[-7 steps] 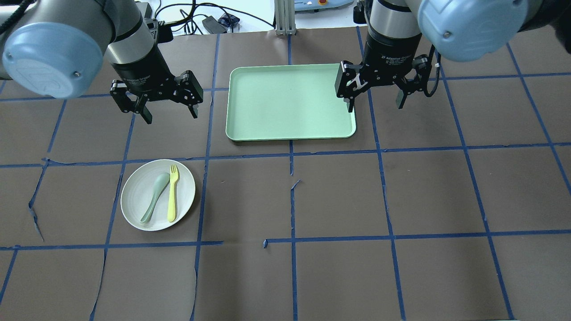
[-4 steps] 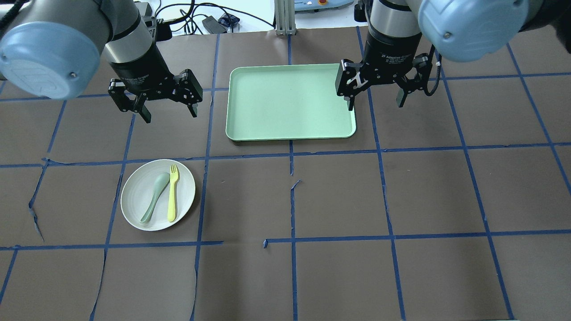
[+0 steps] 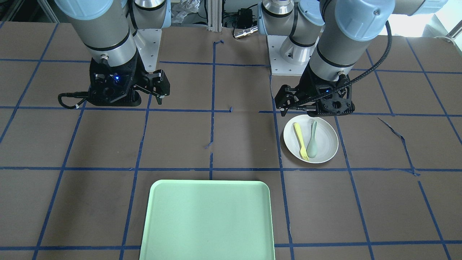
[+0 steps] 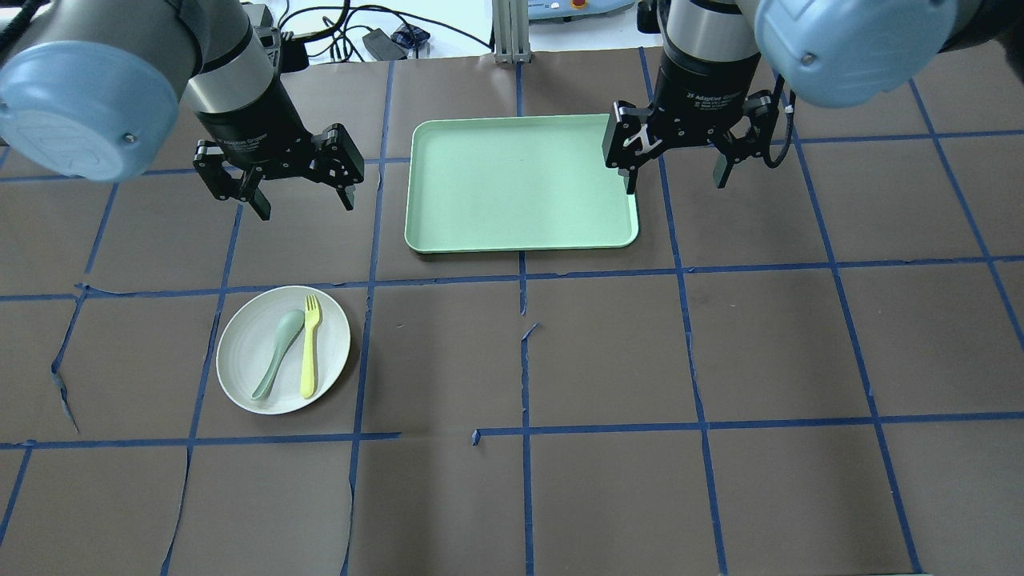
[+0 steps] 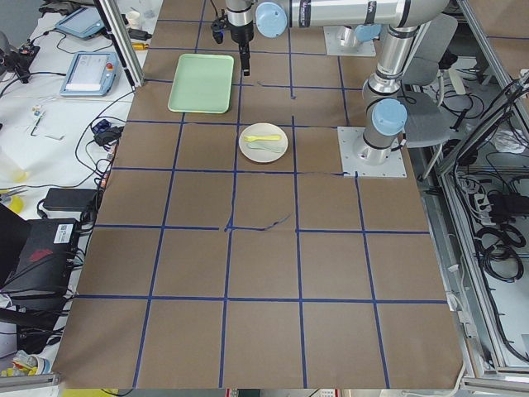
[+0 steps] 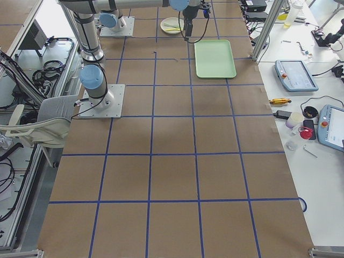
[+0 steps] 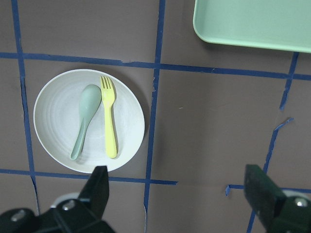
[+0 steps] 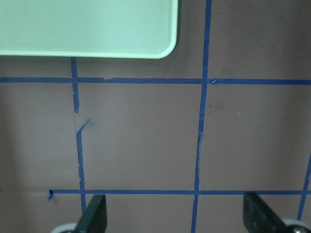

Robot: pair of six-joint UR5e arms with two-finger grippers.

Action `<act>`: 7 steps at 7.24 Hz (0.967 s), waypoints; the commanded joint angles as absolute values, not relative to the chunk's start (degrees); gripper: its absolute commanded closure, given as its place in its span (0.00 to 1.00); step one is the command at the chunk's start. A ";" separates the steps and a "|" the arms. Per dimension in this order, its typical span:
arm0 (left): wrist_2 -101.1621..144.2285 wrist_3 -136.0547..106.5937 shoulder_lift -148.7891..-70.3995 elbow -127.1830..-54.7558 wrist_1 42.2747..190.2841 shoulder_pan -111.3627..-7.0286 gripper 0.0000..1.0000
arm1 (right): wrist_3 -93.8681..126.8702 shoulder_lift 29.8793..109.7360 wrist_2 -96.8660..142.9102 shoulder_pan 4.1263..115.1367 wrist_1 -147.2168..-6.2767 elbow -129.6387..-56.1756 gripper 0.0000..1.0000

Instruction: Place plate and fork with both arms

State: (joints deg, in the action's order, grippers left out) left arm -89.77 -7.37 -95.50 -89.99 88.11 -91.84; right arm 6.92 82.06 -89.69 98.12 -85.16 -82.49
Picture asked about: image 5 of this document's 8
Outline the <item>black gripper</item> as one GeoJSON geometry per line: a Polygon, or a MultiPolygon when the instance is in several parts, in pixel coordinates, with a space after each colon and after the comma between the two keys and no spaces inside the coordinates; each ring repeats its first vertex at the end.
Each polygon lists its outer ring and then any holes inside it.
{"type": "Polygon", "coordinates": [[[244,26],[230,24],[230,33],[232,40],[239,44],[241,72],[245,77],[250,76],[250,45],[248,43],[253,40],[253,24],[248,23],[244,26]]]}

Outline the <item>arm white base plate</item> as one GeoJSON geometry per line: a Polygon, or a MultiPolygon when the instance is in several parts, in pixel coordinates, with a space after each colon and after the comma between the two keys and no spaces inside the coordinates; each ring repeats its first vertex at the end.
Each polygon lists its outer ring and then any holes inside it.
{"type": "Polygon", "coordinates": [[[325,26],[323,31],[327,55],[354,57],[376,56],[373,41],[360,41],[351,27],[325,26]]]}
{"type": "Polygon", "coordinates": [[[346,177],[397,178],[407,177],[398,138],[386,149],[374,149],[364,140],[363,127],[338,127],[342,173],[346,177]]]}

